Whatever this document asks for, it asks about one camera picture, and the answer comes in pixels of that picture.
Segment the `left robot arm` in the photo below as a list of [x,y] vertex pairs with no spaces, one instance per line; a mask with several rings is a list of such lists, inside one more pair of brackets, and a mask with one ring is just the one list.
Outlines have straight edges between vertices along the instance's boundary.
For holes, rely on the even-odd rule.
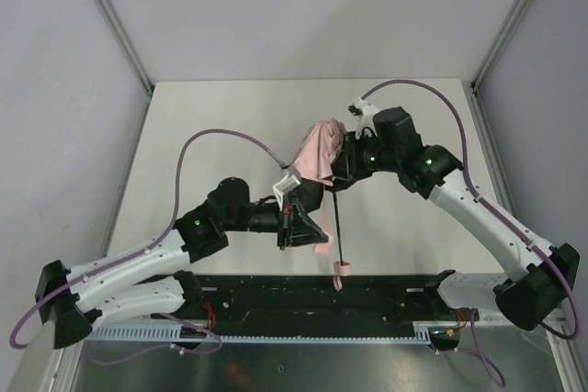
[[310,217],[323,196],[323,184],[304,179],[282,197],[251,201],[248,184],[231,177],[161,239],[71,268],[60,260],[46,264],[35,299],[41,321],[54,325],[54,348],[74,345],[110,321],[173,314],[201,302],[202,290],[187,268],[226,248],[231,232],[274,233],[281,250],[328,242]]

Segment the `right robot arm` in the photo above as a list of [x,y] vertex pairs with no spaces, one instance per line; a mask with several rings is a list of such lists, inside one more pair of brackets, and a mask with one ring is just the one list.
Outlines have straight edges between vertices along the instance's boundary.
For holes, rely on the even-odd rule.
[[445,270],[430,283],[450,308],[502,313],[522,330],[534,330],[568,296],[580,255],[554,246],[525,227],[472,183],[467,167],[446,148],[425,146],[412,117],[400,106],[348,108],[356,130],[344,137],[334,160],[335,187],[343,190],[376,172],[394,173],[409,192],[443,209],[492,255],[499,274]]

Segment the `pink folding umbrella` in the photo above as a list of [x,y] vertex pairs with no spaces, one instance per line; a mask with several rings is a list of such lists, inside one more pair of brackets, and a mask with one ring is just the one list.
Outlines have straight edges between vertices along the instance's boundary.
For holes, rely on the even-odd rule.
[[314,252],[328,255],[337,242],[338,259],[334,262],[333,285],[336,291],[344,288],[344,279],[352,274],[351,264],[344,259],[341,243],[339,215],[334,214],[335,230],[329,225],[329,215],[324,197],[328,190],[334,189],[333,163],[342,151],[345,138],[345,125],[335,118],[323,119],[309,128],[304,136],[293,165],[301,177],[318,184],[322,230],[327,235],[326,243],[314,246]]

